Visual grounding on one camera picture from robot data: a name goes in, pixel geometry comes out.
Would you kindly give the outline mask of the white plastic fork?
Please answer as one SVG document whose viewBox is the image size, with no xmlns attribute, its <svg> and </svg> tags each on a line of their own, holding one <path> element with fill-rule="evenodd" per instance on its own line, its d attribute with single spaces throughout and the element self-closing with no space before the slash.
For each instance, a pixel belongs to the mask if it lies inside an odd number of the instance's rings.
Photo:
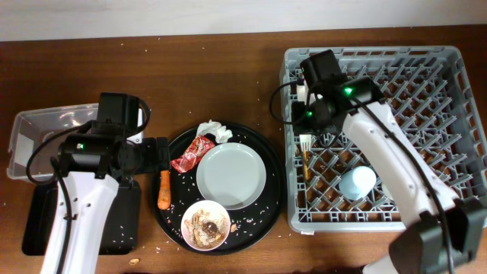
<svg viewBox="0 0 487 274">
<path fill-rule="evenodd" d="M 312 147 L 312 135 L 300 134 L 299 135 L 300 147 L 302 151 L 309 151 Z"/>
</svg>

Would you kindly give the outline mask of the red snack wrapper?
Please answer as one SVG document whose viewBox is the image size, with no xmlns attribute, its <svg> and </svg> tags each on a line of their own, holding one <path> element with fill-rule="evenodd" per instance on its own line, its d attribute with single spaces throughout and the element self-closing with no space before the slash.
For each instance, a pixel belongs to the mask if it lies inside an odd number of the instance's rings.
<svg viewBox="0 0 487 274">
<path fill-rule="evenodd" d="M 192 170 L 214 147 L 214 142 L 203 135 L 198 135 L 179 158 L 171 161 L 171 166 L 179 173 L 186 173 Z"/>
</svg>

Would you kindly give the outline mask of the wooden chopstick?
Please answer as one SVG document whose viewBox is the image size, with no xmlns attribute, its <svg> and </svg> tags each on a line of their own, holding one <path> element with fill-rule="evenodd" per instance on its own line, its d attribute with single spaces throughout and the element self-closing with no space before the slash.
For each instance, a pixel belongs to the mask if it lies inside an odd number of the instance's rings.
<svg viewBox="0 0 487 274">
<path fill-rule="evenodd" d="M 303 150 L 301 152 L 301 157 L 302 157 L 304 182 L 307 183 L 309 180 L 309 173 L 308 173 L 308 166 L 307 166 L 307 151 L 306 150 Z"/>
</svg>

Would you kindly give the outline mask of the orange carrot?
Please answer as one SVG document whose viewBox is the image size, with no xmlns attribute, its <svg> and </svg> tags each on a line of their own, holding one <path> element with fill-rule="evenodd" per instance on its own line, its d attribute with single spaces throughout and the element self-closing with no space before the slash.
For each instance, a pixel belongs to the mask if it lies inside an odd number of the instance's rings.
<svg viewBox="0 0 487 274">
<path fill-rule="evenodd" d="M 166 210 L 171 205 L 171 191 L 170 191 L 170 171 L 162 170 L 160 172 L 160 189 L 158 193 L 158 208 Z"/>
</svg>

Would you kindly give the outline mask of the white napkin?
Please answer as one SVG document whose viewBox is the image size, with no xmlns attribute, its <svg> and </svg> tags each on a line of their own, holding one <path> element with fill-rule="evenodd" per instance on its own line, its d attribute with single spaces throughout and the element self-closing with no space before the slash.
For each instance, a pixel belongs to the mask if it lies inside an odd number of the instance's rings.
<svg viewBox="0 0 487 274">
<path fill-rule="evenodd" d="M 223 126 L 221 123 L 212 120 L 199 124 L 196 130 L 197 136 L 208 134 L 213 135 L 218 144 L 227 143 L 228 140 L 233 137 L 233 132 L 230 129 Z"/>
</svg>

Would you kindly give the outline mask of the light blue cup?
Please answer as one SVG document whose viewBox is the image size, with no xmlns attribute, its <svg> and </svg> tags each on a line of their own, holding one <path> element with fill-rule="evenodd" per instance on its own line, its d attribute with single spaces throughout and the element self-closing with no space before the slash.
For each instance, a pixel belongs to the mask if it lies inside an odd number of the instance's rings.
<svg viewBox="0 0 487 274">
<path fill-rule="evenodd" d="M 377 175 L 371 168 L 359 166 L 341 176 L 339 191 L 347 199 L 358 200 L 372 191 L 376 180 Z"/>
</svg>

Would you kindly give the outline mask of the grey round plate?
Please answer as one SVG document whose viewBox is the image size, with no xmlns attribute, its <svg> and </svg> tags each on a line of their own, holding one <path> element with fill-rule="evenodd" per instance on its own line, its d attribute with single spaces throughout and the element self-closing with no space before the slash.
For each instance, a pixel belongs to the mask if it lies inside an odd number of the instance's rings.
<svg viewBox="0 0 487 274">
<path fill-rule="evenodd" d="M 238 210 L 255 202 L 266 185 L 266 166 L 251 147 L 224 143 L 207 152 L 196 169 L 202 197 L 227 210 Z"/>
</svg>

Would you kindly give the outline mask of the white bowl with leftovers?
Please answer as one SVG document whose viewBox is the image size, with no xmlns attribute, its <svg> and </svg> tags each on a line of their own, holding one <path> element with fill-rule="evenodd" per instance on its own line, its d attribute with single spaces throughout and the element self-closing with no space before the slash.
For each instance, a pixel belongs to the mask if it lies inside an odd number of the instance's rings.
<svg viewBox="0 0 487 274">
<path fill-rule="evenodd" d="M 231 220 L 227 210 L 217 202 L 202 200 L 193 203 L 183 214 L 180 232 L 193 250 L 216 250 L 227 239 Z"/>
</svg>

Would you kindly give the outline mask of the white paper cup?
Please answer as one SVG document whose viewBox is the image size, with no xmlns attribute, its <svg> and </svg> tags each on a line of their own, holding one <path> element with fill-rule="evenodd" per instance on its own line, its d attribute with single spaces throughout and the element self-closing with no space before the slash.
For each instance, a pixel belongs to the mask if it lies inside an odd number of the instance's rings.
<svg viewBox="0 0 487 274">
<path fill-rule="evenodd" d="M 390 191 L 387 189 L 386 185 L 384 183 L 382 183 L 382 191 L 384 192 L 384 195 L 391 201 L 393 201 L 393 196 L 392 194 L 390 193 Z"/>
</svg>

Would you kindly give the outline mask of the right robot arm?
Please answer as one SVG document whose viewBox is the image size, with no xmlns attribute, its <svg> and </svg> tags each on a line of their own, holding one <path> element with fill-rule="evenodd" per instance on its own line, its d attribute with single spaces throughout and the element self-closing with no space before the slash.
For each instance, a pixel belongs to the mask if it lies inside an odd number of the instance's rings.
<svg viewBox="0 0 487 274">
<path fill-rule="evenodd" d="M 406 229 L 382 259 L 356 273 L 443 273 L 476 258 L 486 206 L 462 200 L 426 164 L 368 77 L 348 79 L 331 49 L 300 63 L 309 92 L 303 118 L 334 126 L 369 160 L 389 190 Z"/>
</svg>

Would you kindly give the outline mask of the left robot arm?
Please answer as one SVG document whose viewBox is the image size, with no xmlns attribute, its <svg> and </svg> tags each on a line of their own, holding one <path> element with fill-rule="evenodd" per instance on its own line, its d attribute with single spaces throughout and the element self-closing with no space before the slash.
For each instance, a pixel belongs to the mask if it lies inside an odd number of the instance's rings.
<svg viewBox="0 0 487 274">
<path fill-rule="evenodd" d="M 96 119 L 62 132 L 65 141 L 50 159 L 58 196 L 43 273 L 93 273 L 120 184 L 149 173 L 168 181 L 167 139 L 131 140 L 144 131 L 150 117 L 142 99 L 102 93 Z"/>
</svg>

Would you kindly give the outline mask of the grey plastic dishwasher rack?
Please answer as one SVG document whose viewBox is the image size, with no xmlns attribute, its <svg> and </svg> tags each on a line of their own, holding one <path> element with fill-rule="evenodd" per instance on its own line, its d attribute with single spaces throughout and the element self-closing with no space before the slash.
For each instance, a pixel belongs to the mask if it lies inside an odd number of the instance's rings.
<svg viewBox="0 0 487 274">
<path fill-rule="evenodd" d="M 461 199 L 486 198 L 486 137 L 460 51 L 453 46 L 336 47 L 350 79 L 368 77 L 399 127 L 440 180 Z M 285 127 L 288 224 L 301 234 L 401 231 L 393 201 L 376 184 L 364 198 L 339 191 L 341 176 L 366 157 L 345 136 L 313 138 L 304 182 L 298 135 Z"/>
</svg>

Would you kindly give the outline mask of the black rectangular tray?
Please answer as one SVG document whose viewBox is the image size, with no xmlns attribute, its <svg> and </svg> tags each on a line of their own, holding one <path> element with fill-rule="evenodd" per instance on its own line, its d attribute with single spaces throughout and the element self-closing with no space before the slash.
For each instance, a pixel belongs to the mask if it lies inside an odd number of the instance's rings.
<svg viewBox="0 0 487 274">
<path fill-rule="evenodd" d="M 22 252 L 27 256 L 45 254 L 56 212 L 57 186 L 38 186 L 33 192 Z M 100 255 L 125 255 L 137 244 L 142 191 L 136 181 L 119 185 L 103 230 Z"/>
</svg>

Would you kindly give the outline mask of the nut shell on table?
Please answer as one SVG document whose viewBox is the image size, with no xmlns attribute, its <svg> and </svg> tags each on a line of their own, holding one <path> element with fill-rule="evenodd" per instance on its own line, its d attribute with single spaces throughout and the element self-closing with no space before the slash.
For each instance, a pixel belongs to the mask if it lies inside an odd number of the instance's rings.
<svg viewBox="0 0 487 274">
<path fill-rule="evenodd" d="M 140 262 L 140 259 L 135 258 L 135 259 L 130 260 L 130 261 L 129 261 L 129 264 L 133 266 L 133 265 L 138 264 L 139 262 Z"/>
</svg>

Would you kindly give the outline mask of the round black serving tray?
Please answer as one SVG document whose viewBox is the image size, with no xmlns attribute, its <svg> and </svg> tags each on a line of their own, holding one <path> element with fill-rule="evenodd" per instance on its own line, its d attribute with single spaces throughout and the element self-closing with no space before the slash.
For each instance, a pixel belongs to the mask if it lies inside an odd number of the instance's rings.
<svg viewBox="0 0 487 274">
<path fill-rule="evenodd" d="M 215 256 L 236 253 L 264 238 L 279 219 L 287 195 L 285 167 L 270 142 L 241 124 L 224 122 L 223 125 L 234 135 L 231 142 L 249 146 L 262 158 L 266 168 L 266 185 L 251 205 L 229 211 L 229 217 L 236 222 L 237 230 L 231 232 L 220 247 L 208 252 Z M 172 241 L 195 253 L 197 250 L 183 239 L 183 213 L 195 202 L 203 200 L 196 187 L 196 169 L 185 174 L 172 170 L 170 187 L 172 205 L 167 210 L 160 210 L 157 205 L 160 175 L 154 175 L 150 186 L 152 211 L 161 229 Z"/>
</svg>

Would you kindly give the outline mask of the clear plastic bin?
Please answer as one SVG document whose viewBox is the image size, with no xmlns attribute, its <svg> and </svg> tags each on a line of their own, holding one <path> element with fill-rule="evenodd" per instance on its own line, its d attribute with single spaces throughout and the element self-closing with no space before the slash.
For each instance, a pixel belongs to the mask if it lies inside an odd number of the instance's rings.
<svg viewBox="0 0 487 274">
<path fill-rule="evenodd" d="M 8 176 L 35 186 L 63 180 L 116 188 L 132 172 L 128 147 L 151 118 L 141 99 L 103 94 L 97 104 L 29 110 L 14 120 Z"/>
</svg>

